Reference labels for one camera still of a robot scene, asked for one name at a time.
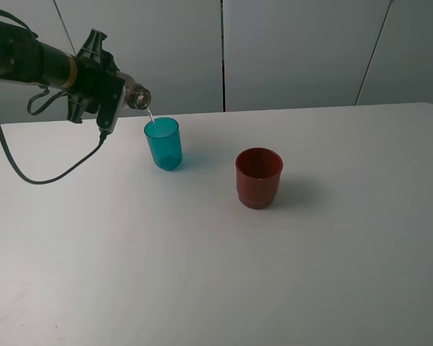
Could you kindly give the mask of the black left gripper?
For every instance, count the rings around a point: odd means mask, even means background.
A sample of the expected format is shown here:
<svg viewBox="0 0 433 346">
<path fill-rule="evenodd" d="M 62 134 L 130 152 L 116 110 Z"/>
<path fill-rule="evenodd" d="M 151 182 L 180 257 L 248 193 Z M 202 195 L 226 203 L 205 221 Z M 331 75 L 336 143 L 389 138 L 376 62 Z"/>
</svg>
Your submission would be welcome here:
<svg viewBox="0 0 433 346">
<path fill-rule="evenodd" d="M 91 29 L 88 38 L 76 56 L 71 56 L 77 67 L 75 82 L 68 94 L 67 120 L 82 123 L 85 112 L 97 113 L 97 105 L 105 99 L 104 91 L 113 81 L 108 76 L 116 76 L 119 72 L 114 57 L 103 52 L 102 43 L 107 35 L 99 30 Z"/>
</svg>

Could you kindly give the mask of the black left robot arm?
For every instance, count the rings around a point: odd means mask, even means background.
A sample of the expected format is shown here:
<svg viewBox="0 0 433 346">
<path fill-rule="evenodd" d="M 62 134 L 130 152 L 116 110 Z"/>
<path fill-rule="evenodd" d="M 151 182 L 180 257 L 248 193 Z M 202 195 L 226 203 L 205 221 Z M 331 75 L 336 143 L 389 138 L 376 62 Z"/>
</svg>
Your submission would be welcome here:
<svg viewBox="0 0 433 346">
<path fill-rule="evenodd" d="M 0 21 L 0 80 L 60 89 L 68 97 L 68 121 L 81 123 L 85 112 L 113 131 L 125 81 L 113 56 L 103 50 L 106 34 L 92 30 L 76 55 L 40 42 L 23 27 Z"/>
</svg>

